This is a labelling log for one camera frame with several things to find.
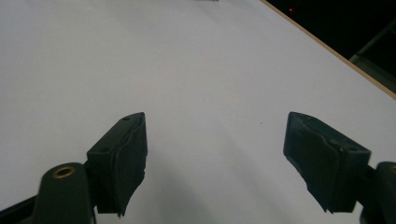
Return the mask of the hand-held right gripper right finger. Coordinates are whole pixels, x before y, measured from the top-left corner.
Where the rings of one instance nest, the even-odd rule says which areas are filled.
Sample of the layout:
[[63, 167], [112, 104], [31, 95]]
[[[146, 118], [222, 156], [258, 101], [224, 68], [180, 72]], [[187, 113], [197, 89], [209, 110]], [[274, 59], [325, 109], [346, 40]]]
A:
[[369, 149], [320, 119], [290, 112], [283, 154], [323, 210], [333, 213], [354, 209], [360, 175], [371, 157]]

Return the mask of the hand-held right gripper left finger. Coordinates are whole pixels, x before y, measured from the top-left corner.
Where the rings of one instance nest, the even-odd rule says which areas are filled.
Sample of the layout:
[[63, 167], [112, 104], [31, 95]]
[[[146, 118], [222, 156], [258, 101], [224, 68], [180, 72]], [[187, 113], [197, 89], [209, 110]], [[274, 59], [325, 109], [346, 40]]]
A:
[[145, 177], [147, 155], [144, 112], [121, 118], [87, 152], [86, 168], [100, 214], [125, 215]]

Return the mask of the aluminium floor rail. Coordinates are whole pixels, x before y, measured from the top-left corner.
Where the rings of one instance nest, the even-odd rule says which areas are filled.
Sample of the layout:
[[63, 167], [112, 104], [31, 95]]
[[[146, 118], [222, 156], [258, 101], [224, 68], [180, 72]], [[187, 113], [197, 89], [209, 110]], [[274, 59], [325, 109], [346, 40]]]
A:
[[396, 77], [387, 72], [385, 69], [381, 68], [379, 65], [376, 65], [369, 59], [364, 58], [363, 56], [353, 55], [350, 58], [350, 61], [359, 67], [364, 73], [378, 81], [392, 93], [396, 93]]

